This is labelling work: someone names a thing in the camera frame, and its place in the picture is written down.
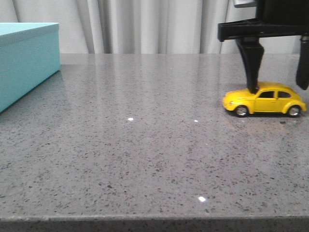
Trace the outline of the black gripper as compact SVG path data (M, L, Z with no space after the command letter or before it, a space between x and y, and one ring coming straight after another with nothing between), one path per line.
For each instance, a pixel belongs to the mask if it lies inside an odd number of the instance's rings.
M258 0L252 19L220 23L218 40L236 39L251 93L258 91L258 72L264 54L259 38L303 35L296 84L309 87L309 2L307 0Z

